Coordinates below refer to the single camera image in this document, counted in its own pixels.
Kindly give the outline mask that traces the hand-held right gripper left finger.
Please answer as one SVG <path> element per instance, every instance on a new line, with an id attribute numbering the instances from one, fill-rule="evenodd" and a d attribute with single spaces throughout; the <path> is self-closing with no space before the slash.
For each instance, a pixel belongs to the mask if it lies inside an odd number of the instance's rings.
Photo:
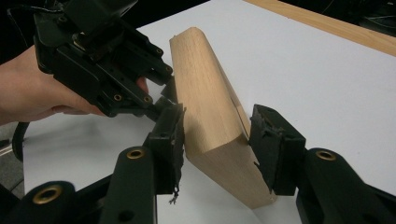
<path id="1" fill-rule="evenodd" d="M 163 110 L 141 146 L 123 150 L 105 197 L 99 224 L 157 224 L 157 197 L 179 193 L 183 166 L 182 105 Z"/>

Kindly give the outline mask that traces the white table sheet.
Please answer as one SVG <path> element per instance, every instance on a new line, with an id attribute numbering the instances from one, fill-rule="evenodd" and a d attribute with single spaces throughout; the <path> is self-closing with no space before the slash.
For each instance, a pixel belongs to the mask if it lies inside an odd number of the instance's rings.
<path id="1" fill-rule="evenodd" d="M 320 31 L 244 0 L 209 0 L 143 27 L 167 49 L 201 29 L 242 107 L 275 109 L 306 140 L 342 155 L 366 183 L 396 195 L 396 57 Z M 109 175 L 118 155 L 141 145 L 146 118 L 57 114 L 32 123 L 24 186 L 56 180 L 83 188 Z"/>

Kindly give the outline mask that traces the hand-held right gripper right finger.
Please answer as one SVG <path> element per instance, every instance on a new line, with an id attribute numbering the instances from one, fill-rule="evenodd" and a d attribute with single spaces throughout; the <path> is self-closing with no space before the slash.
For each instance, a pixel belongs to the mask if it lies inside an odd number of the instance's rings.
<path id="1" fill-rule="evenodd" d="M 306 139 L 276 110 L 254 105 L 249 145 L 268 189 L 295 196 L 303 224 L 396 224 L 396 196 L 364 183 L 347 161 Z"/>

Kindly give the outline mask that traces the square wooden cork coaster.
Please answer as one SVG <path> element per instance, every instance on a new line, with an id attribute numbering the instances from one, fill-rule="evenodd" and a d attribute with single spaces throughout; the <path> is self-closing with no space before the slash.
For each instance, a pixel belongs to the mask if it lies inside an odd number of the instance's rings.
<path id="1" fill-rule="evenodd" d="M 170 49 L 187 159 L 248 208 L 274 203 L 248 144 L 248 117 L 204 32 L 191 27 Z"/>

